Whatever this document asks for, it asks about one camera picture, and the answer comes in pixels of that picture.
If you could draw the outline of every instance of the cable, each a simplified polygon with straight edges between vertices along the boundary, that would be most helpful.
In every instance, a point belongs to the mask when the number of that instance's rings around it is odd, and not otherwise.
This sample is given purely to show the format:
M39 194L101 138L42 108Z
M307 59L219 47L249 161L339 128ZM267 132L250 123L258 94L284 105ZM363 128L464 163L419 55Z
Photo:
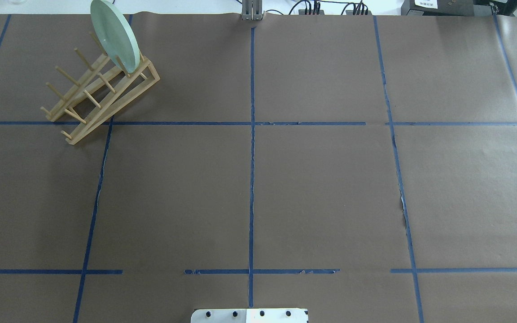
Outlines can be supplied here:
M355 10L352 12L355 16L367 16L368 15L368 6L364 4L364 2L359 2L358 6L355 6Z
M293 13L294 8L296 8L296 6L298 6L298 4L300 2L305 2L305 4L304 4L304 13L306 13L306 8L307 8L306 4L308 4L308 11L312 10L312 4L310 3L310 1L308 1L308 0L300 0L299 2L296 2L295 5L291 8L291 11L289 11L289 14Z
M267 11L265 11L265 12L278 12L278 13L280 13L280 14L281 14L281 15L283 15L283 16L285 15L284 13L279 12L279 10L275 10L275 9L269 9L269 10L267 10Z
M342 12L340 13L341 16L344 14L348 6L350 6L351 4L355 7L353 10L356 10L356 4L354 2L349 2L346 6L344 6L344 9L342 9Z

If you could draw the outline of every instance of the plate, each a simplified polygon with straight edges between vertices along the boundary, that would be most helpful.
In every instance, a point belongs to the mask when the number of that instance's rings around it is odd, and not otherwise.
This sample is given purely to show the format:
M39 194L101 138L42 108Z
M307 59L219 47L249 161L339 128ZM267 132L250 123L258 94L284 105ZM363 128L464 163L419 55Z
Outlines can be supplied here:
M127 72L135 72L141 56L139 45L131 25L119 9L105 0L93 0L91 21L97 38L113 63L123 69L117 61L119 57Z

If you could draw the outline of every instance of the metal bracket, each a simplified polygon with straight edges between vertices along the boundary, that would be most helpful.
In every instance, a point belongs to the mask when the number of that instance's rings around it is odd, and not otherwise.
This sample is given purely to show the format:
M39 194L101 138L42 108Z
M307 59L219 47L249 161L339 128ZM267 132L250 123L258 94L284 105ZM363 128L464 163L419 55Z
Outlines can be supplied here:
M307 309L196 310L191 323L308 323Z
M263 20L263 0L242 0L242 20Z

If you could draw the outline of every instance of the white metal plate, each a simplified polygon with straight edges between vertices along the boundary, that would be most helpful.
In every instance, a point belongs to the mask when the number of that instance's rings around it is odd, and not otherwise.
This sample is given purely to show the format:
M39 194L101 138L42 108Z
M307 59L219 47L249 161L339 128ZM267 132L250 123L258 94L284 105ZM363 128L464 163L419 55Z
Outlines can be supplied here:
M191 315L191 323L308 323L307 313L307 309L201 309Z

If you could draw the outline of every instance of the sticker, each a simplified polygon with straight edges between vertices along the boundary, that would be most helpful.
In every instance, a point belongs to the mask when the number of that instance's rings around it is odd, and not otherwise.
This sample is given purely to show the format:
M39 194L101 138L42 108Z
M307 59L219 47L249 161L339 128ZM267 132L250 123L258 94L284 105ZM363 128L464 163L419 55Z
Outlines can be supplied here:
M414 0L414 4L416 4L416 6L421 6L424 8L438 8L438 0Z

